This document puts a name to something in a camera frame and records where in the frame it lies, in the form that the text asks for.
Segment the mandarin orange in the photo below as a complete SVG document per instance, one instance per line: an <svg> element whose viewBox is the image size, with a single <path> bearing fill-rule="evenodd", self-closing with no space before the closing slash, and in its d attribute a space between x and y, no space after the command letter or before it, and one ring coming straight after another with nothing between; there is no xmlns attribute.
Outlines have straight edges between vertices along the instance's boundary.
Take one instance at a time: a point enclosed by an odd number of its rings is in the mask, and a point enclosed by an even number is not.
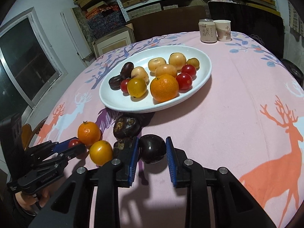
<svg viewBox="0 0 304 228"><path fill-rule="evenodd" d="M151 81L150 92L156 101L168 101L177 96L178 82L172 75L163 74Z"/></svg>
<svg viewBox="0 0 304 228"><path fill-rule="evenodd" d="M88 121L83 122L79 126L77 136L87 147L102 139L101 131L96 123Z"/></svg>

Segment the pink tablecloth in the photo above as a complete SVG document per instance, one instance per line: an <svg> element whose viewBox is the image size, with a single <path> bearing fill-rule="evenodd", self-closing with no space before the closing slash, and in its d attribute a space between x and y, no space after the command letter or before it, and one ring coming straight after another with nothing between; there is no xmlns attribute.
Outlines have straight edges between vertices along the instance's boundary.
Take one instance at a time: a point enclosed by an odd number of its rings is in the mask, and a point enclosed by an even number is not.
<svg viewBox="0 0 304 228"><path fill-rule="evenodd" d="M101 56L66 90L36 142L69 139L82 121L96 121L103 139L113 145L111 117L117 114L99 99L102 78L144 49L195 47L212 61L209 81L188 100L156 112L142 134L171 136L175 147L202 166L227 167L276 226L284 227L304 199L304 92L268 50L246 35L232 32L230 43L215 44L201 43L199 36L155 37ZM73 159L66 175L83 165L96 167L89 157ZM144 165L144 173L148 185L137 173L130 189L119 189L121 227L183 227L185 191L173 188L166 162Z"/></svg>

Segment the orange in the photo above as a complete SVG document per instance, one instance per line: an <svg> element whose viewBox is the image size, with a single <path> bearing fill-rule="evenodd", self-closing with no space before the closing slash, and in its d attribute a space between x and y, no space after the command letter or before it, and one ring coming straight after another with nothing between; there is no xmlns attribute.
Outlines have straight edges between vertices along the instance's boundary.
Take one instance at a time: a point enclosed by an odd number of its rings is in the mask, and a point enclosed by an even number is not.
<svg viewBox="0 0 304 228"><path fill-rule="evenodd" d="M95 142L90 148L92 161L102 166L113 158L113 149L109 142L100 140Z"/></svg>
<svg viewBox="0 0 304 228"><path fill-rule="evenodd" d="M88 121L79 126L77 135L78 139L88 147L102 139L101 131L96 123Z"/></svg>
<svg viewBox="0 0 304 228"><path fill-rule="evenodd" d="M156 101L168 101L177 96L178 82L172 75L163 74L151 81L150 92Z"/></svg>

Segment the deer print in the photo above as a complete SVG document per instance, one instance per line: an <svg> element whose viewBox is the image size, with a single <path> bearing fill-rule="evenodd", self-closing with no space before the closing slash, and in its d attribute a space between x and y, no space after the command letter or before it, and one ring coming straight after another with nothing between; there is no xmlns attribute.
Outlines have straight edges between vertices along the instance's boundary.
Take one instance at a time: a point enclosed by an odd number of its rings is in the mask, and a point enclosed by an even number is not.
<svg viewBox="0 0 304 228"><path fill-rule="evenodd" d="M262 110L260 112L274 121L277 126L286 128L285 133L289 135L291 153L259 165L242 176L240 182L263 208L269 199L280 196L288 190L287 202L278 226L280 227L292 196L295 200L296 209L299 208L298 179L301 174L302 153L298 142L303 142L303 136L294 126L298 117L294 116L294 112L287 105L285 105L285 109L280 99L277 96L276 98L276 110L281 116L282 122L268 113L267 105L261 105Z"/></svg>
<svg viewBox="0 0 304 228"><path fill-rule="evenodd" d="M85 103L89 102L92 97L91 94L84 93L83 95L81 95L79 100L77 100L79 95L80 95L80 93L76 94L76 96L74 98L76 108L73 111L73 113L62 115L58 119L57 124L52 128L51 132L54 131L55 129L58 129L57 135L54 137L54 141L59 141L62 132L72 124L72 122L76 119L78 114L82 114L83 109L85 107Z"/></svg>
<svg viewBox="0 0 304 228"><path fill-rule="evenodd" d="M53 111L53 119L50 124L44 124L38 134L40 137L38 144L42 143L48 133L52 130L52 127L57 124L60 116L64 114L64 103L55 107Z"/></svg>
<svg viewBox="0 0 304 228"><path fill-rule="evenodd" d="M292 91L289 88L288 83L285 84L286 88L288 89L288 91L290 91L291 94L295 95L296 97L304 97L304 90L298 84L298 82L296 80L292 81L292 85L293 85L294 89L296 90L296 92Z"/></svg>

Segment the beverage can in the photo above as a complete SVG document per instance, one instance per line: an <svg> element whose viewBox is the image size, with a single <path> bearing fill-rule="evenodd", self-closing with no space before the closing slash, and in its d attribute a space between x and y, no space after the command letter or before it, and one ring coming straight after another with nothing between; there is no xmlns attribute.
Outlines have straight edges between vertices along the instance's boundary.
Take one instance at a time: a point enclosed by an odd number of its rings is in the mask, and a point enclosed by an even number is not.
<svg viewBox="0 0 304 228"><path fill-rule="evenodd" d="M216 38L216 28L215 23L211 19L199 20L199 30L201 35L201 41L205 43L215 43Z"/></svg>

